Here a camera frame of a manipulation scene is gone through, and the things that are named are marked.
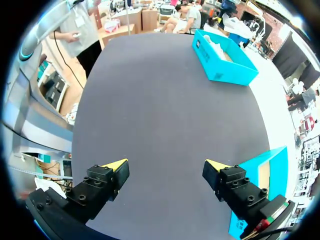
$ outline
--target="desk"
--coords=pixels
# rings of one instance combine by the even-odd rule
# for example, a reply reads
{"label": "desk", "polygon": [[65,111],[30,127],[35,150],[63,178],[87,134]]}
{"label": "desk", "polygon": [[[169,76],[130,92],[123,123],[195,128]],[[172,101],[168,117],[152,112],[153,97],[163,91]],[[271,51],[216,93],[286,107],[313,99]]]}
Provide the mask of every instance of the desk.
{"label": "desk", "polygon": [[143,31],[153,31],[157,28],[158,10],[143,10],[142,11],[142,29]]}
{"label": "desk", "polygon": [[[130,28],[131,34],[136,34],[136,27],[134,24],[130,24],[129,28]],[[104,46],[106,46],[108,44],[109,40],[111,40],[111,39],[129,35],[127,25],[120,26],[118,30],[111,32],[111,33],[107,33],[103,28],[100,28],[98,30],[98,32],[99,32],[99,36],[102,37],[102,41],[103,41]]]}
{"label": "desk", "polygon": [[205,159],[240,164],[269,141],[250,87],[209,81],[192,41],[120,37],[93,66],[73,131],[73,180],[123,158],[130,177],[87,226],[117,239],[231,238],[231,210],[203,179]]}
{"label": "desk", "polygon": [[[121,12],[117,12],[115,15],[112,16],[112,19],[119,19],[121,25],[126,25],[127,22],[127,15],[126,10],[122,10]],[[135,26],[135,33],[139,34],[142,31],[142,8],[137,8],[133,10],[128,10],[129,15],[129,22],[130,24],[134,24]]]}

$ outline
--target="plastic bag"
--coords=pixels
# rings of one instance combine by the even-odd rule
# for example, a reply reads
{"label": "plastic bag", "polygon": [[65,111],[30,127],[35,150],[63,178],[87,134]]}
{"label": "plastic bag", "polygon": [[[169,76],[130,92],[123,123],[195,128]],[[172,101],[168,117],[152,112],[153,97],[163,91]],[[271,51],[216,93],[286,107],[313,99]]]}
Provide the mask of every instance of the plastic bag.
{"label": "plastic bag", "polygon": [[107,33],[112,33],[114,31],[118,30],[119,27],[120,27],[120,20],[119,19],[107,20],[103,26],[104,30]]}

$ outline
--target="white shirt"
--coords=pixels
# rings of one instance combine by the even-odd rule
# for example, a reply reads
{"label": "white shirt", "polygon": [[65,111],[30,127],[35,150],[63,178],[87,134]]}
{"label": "white shirt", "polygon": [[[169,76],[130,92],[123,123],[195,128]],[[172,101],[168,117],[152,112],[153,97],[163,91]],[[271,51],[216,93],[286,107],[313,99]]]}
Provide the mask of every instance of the white shirt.
{"label": "white shirt", "polygon": [[69,17],[60,25],[59,29],[57,29],[57,31],[61,33],[81,33],[78,41],[67,43],[61,40],[63,47],[71,58],[77,57],[81,52],[99,40],[97,28],[91,21],[88,9],[88,0],[78,3],[70,10]]}

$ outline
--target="cyan box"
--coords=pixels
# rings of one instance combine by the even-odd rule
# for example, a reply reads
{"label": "cyan box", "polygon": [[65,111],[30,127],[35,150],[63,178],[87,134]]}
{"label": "cyan box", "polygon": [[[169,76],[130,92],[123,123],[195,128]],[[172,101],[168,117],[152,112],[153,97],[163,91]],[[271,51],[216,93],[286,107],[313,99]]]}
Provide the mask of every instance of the cyan box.
{"label": "cyan box", "polygon": [[[287,147],[283,146],[266,151],[239,164],[239,166],[246,170],[245,176],[250,178],[250,182],[259,186],[259,167],[266,162],[269,162],[270,165],[268,199],[271,201],[278,195],[286,195],[289,174]],[[244,232],[247,225],[246,221],[240,220],[233,211],[231,212],[229,234],[232,237],[240,240],[240,235]]]}
{"label": "cyan box", "polygon": [[[204,35],[209,35],[212,42],[220,44],[232,62],[221,60]],[[259,73],[241,48],[227,37],[197,29],[192,47],[211,81],[248,86]]]}

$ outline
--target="white cable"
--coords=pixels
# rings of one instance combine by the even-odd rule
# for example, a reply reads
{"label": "white cable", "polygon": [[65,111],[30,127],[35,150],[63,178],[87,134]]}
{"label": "white cable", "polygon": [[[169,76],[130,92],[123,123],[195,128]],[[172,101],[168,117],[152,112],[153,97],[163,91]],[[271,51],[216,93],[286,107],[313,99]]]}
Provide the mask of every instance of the white cable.
{"label": "white cable", "polygon": [[56,179],[73,179],[72,176],[59,176],[59,175],[51,175],[51,174],[45,174],[45,173],[40,173],[40,172],[35,172],[35,171],[29,171],[29,170],[24,170],[15,166],[9,165],[9,168],[25,173],[25,174],[31,174],[31,175],[36,175],[36,176],[41,176],[41,177],[46,177],[46,178],[56,178]]}
{"label": "white cable", "polygon": [[124,6],[125,6],[125,11],[126,11],[126,22],[127,22],[127,26],[128,26],[128,34],[130,36],[131,32],[130,32],[130,22],[129,22],[129,14],[128,14],[128,0],[124,0]]}

